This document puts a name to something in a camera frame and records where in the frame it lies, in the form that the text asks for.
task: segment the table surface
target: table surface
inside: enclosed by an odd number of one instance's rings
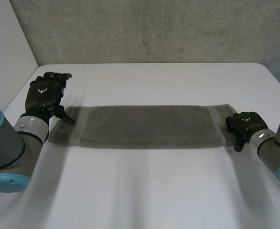
[[[63,64],[37,69],[5,110],[14,124],[29,82],[71,73],[62,105],[217,105],[280,122],[280,84],[255,63]],[[57,122],[53,118],[52,128]],[[119,150],[46,143],[22,193],[0,193],[0,229],[280,228],[280,183],[247,146]]]

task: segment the towel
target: towel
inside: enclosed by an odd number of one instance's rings
[[[75,125],[58,121],[49,142],[111,149],[188,149],[233,145],[228,104],[216,106],[70,106]]]

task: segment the logo on robotic hand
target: logo on robotic hand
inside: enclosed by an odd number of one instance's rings
[[[249,121],[250,120],[250,117],[249,118],[247,118],[247,119],[242,119],[243,121]]]
[[[44,89],[44,90],[39,90],[39,89],[38,89],[38,91],[40,92],[40,94],[44,93],[46,90],[48,90],[48,89],[47,89],[47,88]]]

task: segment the robotic hand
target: robotic hand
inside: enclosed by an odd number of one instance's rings
[[[277,133],[268,129],[264,120],[255,112],[242,112],[226,119],[231,133],[236,136],[234,150],[241,152],[244,144],[250,148],[280,181],[280,125]]]
[[[66,81],[71,77],[49,72],[31,82],[26,111],[14,128],[0,111],[0,192],[25,190],[47,140],[51,117],[75,123],[60,105]]]
[[[64,95],[66,81],[72,77],[68,73],[48,72],[43,77],[38,76],[30,83],[30,89],[25,101],[26,113],[42,109],[49,113],[49,117],[60,118],[63,122],[75,124],[75,121],[65,112],[60,105]]]

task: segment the gray concrete wall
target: gray concrete wall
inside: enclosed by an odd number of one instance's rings
[[[11,4],[39,65],[257,62],[280,81],[280,0]]]

